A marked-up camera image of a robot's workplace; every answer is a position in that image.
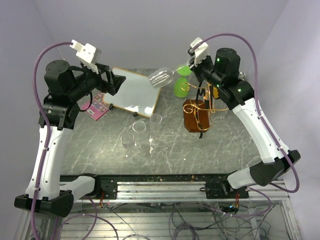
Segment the green plastic wine glass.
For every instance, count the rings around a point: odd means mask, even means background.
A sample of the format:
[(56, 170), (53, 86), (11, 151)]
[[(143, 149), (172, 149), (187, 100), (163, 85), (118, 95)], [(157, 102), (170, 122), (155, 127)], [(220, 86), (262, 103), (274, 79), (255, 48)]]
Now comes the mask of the green plastic wine glass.
[(188, 65), (180, 65), (177, 70), (177, 79), (174, 84), (173, 93), (178, 98), (185, 98), (189, 94), (189, 77), (192, 73)]

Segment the orange plastic wine glass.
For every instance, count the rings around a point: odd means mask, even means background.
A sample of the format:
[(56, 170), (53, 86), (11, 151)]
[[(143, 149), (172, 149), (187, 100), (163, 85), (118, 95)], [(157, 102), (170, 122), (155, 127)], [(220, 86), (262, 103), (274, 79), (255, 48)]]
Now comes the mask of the orange plastic wine glass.
[(216, 87), (213, 87), (212, 94), (213, 94), (214, 99), (218, 100), (220, 98), (219, 90)]

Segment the clear wine glass front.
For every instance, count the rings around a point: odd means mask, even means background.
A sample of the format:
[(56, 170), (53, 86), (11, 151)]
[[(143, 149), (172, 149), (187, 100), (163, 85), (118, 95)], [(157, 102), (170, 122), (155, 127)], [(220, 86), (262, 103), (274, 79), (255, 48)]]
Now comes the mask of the clear wine glass front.
[(135, 149), (135, 138), (134, 135), (130, 132), (124, 132), (120, 141), (124, 149), (126, 150), (125, 158), (127, 161), (134, 163), (139, 159), (139, 153)]

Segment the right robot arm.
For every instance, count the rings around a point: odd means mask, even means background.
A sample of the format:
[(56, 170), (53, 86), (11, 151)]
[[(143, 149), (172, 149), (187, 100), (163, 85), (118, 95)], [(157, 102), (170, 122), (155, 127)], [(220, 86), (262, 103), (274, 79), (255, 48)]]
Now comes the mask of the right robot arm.
[(301, 155), (298, 150), (290, 150), (269, 125), (259, 101), (255, 99), (253, 87), (240, 78), (241, 58), (237, 52), (231, 48), (220, 48), (212, 59), (208, 49), (197, 49), (191, 56), (190, 69), (197, 80), (207, 81), (217, 89), (218, 99), (242, 122), (260, 154), (259, 163), (227, 177), (227, 182), (220, 186), (221, 194), (231, 198), (241, 187), (266, 186), (286, 173)]

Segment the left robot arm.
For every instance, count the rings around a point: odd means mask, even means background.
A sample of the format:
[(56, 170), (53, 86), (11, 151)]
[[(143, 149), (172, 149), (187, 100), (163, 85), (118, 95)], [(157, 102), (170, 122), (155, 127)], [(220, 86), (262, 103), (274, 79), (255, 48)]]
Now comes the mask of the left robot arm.
[(101, 195), (101, 179), (97, 174), (82, 173), (75, 180), (60, 184), (66, 146), (81, 111), (78, 101), (95, 89), (114, 96), (126, 80), (107, 65), (96, 66), (97, 72), (84, 65), (72, 66), (65, 60), (54, 60), (46, 66), (48, 95), (40, 104), (38, 153), (25, 193), (14, 200), (16, 208), (66, 217), (78, 199), (83, 196), (96, 199)]

